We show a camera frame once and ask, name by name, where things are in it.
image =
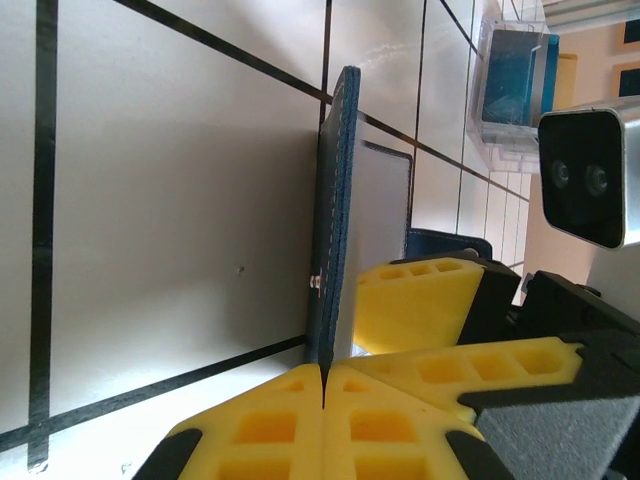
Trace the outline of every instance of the wall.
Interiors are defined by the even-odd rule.
[[[578,55],[573,105],[611,98],[613,66],[640,60],[640,51],[616,53],[617,29],[614,25],[562,35],[560,51]],[[524,271],[547,270],[586,283],[598,250],[549,226],[542,210],[540,176],[533,175]]]
[[[596,250],[587,242],[551,228],[542,211],[540,175],[532,175],[524,271],[550,271],[584,284]]]
[[[616,53],[618,25],[562,35],[560,51],[578,55],[576,105],[611,98],[614,65],[640,61],[640,51]]]

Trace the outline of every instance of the dark blue notebook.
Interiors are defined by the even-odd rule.
[[[357,136],[360,70],[345,67],[320,131],[306,361],[326,375],[351,352],[357,274],[378,264],[472,248],[482,239],[410,228],[413,158]]]

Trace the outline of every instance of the white tile floor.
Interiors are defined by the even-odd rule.
[[[319,115],[343,65],[362,69],[362,137],[415,155],[413,225],[521,269],[530,178],[489,175],[464,129],[480,18],[535,19],[533,0],[48,3],[57,55],[38,60],[36,1],[0,2],[3,478],[47,456],[43,478],[130,478],[175,421],[301,361]],[[34,130],[42,105],[55,130]],[[55,177],[34,174],[52,145]],[[50,357],[30,357],[32,325]]]

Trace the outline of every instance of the clear plastic container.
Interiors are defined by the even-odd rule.
[[[537,127],[552,109],[558,55],[544,22],[482,22],[467,133],[490,170],[539,172]]]

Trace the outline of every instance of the camera lens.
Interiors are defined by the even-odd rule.
[[[589,165],[587,167],[587,175],[585,178],[587,182],[587,190],[594,197],[599,197],[607,191],[609,180],[607,174],[598,165]]]
[[[569,184],[569,168],[567,168],[567,165],[560,160],[553,162],[551,165],[551,178],[553,178],[553,183],[556,187],[566,187]]]

